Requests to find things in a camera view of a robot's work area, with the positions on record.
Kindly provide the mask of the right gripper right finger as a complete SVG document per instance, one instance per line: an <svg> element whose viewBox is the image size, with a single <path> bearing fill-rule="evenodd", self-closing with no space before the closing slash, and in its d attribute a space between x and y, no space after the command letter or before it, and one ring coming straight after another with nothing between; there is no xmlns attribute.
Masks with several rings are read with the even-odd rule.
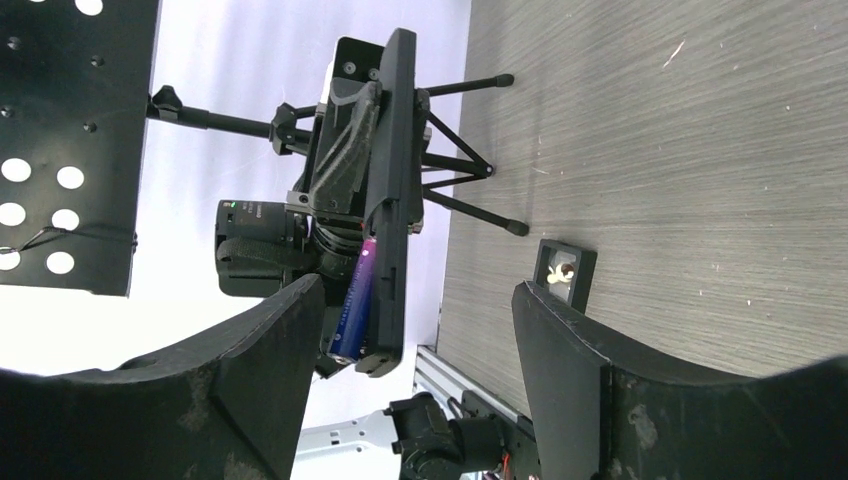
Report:
<svg viewBox="0 0 848 480"><path fill-rule="evenodd" d="M843 479L847 360L735 375L525 281L513 324L545 479Z"/></svg>

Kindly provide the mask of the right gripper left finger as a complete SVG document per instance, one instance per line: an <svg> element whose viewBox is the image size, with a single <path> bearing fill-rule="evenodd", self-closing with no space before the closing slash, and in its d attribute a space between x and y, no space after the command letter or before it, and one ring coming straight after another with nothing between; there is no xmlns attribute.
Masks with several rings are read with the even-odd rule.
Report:
<svg viewBox="0 0 848 480"><path fill-rule="evenodd" d="M287 479L323 328L306 275L110 371L1 374L5 479Z"/></svg>

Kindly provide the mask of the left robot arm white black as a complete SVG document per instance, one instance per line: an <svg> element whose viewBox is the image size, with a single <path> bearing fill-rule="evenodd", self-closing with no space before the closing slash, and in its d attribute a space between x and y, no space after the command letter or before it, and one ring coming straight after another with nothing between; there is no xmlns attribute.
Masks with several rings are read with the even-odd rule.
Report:
<svg viewBox="0 0 848 480"><path fill-rule="evenodd" d="M278 107L269 123L224 118L219 128L266 134L279 155L302 154L305 169L283 203L225 201L216 222L216 268L224 293L259 297L316 275L323 336L305 344L313 368L353 364L372 377L400 361L407 238L433 202L524 236L528 226L442 194L431 167L457 182L490 177L493 166L436 117L435 96L506 88L510 74L419 88L415 35L397 30L378 46L340 39L321 100Z"/></svg>

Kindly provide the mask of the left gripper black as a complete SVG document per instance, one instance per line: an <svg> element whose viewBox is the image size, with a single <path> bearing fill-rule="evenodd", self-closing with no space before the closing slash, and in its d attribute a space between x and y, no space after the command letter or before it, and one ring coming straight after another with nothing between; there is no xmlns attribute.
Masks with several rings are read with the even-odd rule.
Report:
<svg viewBox="0 0 848 480"><path fill-rule="evenodd" d="M315 232L368 232L365 213L372 143L381 113L384 45L341 37L328 66L306 166L287 201ZM429 96L416 89L412 199L408 232L423 227L421 154Z"/></svg>

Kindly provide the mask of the blue purple battery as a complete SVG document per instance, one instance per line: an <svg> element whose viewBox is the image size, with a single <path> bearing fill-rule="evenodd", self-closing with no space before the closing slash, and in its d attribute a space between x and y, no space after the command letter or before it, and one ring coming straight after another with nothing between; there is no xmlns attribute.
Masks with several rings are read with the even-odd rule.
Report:
<svg viewBox="0 0 848 480"><path fill-rule="evenodd" d="M357 259L328 355L337 363L359 361L367 331L376 260L375 238L367 238Z"/></svg>

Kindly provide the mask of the black remote plain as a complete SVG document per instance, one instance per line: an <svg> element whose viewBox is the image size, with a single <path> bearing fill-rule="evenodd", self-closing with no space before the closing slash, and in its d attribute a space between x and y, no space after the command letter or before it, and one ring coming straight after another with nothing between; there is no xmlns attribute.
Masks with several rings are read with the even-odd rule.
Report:
<svg viewBox="0 0 848 480"><path fill-rule="evenodd" d="M379 81L381 113L369 168L366 225L376 238L365 357L356 371L380 378L402 360L405 340L406 271L412 199L417 36L398 28L385 46Z"/></svg>

